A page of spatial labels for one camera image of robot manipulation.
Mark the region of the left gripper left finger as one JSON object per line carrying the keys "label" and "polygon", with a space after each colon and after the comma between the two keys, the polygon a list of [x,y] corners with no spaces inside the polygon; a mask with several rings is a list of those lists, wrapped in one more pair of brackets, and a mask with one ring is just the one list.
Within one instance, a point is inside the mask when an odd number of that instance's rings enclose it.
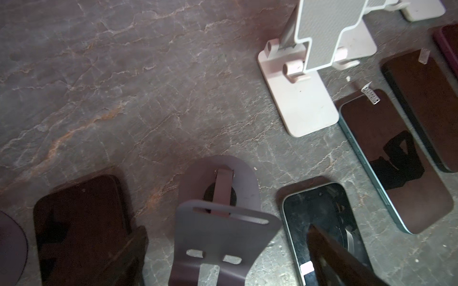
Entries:
{"label": "left gripper left finger", "polygon": [[139,286],[143,280],[143,266],[148,236],[144,226],[139,226],[126,239],[104,269],[93,279],[92,286]]}

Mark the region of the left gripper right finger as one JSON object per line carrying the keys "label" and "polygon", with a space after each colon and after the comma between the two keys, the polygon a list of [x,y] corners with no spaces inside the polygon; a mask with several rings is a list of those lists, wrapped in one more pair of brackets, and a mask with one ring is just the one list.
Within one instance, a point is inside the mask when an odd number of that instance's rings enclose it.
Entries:
{"label": "left gripper right finger", "polygon": [[319,227],[307,234],[316,279],[320,286],[385,286],[386,282],[366,268]]}

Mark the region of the black phone with tag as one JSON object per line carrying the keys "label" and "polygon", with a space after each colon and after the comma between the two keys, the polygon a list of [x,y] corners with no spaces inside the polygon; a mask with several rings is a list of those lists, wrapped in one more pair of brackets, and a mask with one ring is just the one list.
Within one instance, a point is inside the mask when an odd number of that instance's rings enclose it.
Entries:
{"label": "black phone with tag", "polygon": [[403,232],[416,235],[453,210],[452,195],[381,90],[377,103],[356,91],[338,101],[339,125]]}
{"label": "black phone with tag", "polygon": [[458,97],[426,49],[385,58],[381,70],[433,161],[458,171]]}

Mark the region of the white phone stand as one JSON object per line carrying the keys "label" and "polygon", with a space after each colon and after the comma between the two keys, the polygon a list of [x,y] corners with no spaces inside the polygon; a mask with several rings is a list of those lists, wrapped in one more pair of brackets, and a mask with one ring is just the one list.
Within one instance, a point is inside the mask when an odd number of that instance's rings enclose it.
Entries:
{"label": "white phone stand", "polygon": [[[378,10],[402,10],[410,3],[411,1],[367,1],[363,14]],[[360,64],[359,58],[370,57],[376,52],[377,46],[365,22],[361,19],[355,28],[343,32],[332,67],[336,70],[355,67]]]}
{"label": "white phone stand", "polygon": [[443,16],[445,6],[440,0],[399,0],[387,1],[385,11],[401,11],[409,22],[435,19]]}

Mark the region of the round dark purple stand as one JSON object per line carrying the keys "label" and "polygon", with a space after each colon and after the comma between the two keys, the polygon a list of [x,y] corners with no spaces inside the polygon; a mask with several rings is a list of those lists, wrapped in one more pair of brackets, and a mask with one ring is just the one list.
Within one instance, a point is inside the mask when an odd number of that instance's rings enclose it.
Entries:
{"label": "round dark purple stand", "polygon": [[28,245],[22,228],[1,212],[1,285],[15,286],[25,268]]}

